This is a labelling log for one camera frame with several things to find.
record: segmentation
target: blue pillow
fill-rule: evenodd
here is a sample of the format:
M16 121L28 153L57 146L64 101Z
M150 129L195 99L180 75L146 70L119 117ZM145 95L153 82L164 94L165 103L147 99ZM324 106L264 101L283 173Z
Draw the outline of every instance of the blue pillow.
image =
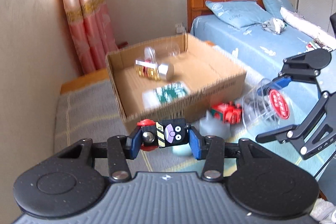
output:
M232 0L226 2L207 0L205 5L221 21L238 29L254 24L261 24L272 17L255 0Z
M293 5L289 0L262 0L266 11L268 11L275 18L283 20L283 17L280 14L281 7L286 8L291 12L295 12Z

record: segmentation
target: cardboard box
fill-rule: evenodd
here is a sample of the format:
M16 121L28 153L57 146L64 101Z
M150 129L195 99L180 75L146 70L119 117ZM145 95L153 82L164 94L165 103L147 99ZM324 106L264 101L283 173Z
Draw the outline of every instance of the cardboard box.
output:
M171 82L184 82L190 94L145 110L142 93L168 82L139 77L134 70L135 59L143 56L145 47L172 41L179 45L181 54L165 60L174 64ZM246 76L244 69L190 34L158 38L109 53L106 64L119 114L128 132L146 118L160 121L185 117L187 122L196 121L211 105L238 98Z

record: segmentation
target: pillow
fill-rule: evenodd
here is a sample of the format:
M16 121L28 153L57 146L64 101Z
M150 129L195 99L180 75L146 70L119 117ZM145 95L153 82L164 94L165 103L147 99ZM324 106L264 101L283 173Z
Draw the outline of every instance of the pillow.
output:
M268 11L275 18L283 19L280 14L281 7L284 7L291 12L295 11L289 0L262 0L262 2L266 11Z
M269 20L272 15L261 8L255 0L232 0L212 2L205 5L225 23L238 29Z
M332 50L336 49L336 39L324 30L320 29L320 27L305 20L301 15L288 11L284 7L281 7L280 13L284 21L295 29L298 29L313 39L318 38L323 45L328 46Z

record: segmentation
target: pink curtain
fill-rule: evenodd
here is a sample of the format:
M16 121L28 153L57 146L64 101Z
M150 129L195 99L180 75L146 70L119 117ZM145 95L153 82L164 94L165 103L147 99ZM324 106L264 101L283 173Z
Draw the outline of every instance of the pink curtain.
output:
M63 0L84 73L105 68L105 55L117 50L105 0Z

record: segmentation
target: oval red sticker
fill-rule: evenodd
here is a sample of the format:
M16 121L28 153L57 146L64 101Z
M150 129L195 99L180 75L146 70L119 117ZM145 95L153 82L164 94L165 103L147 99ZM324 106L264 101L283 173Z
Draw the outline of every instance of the oval red sticker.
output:
M277 90L271 90L269 92L269 100L276 114L281 119L287 120L289 118L289 107L281 93Z

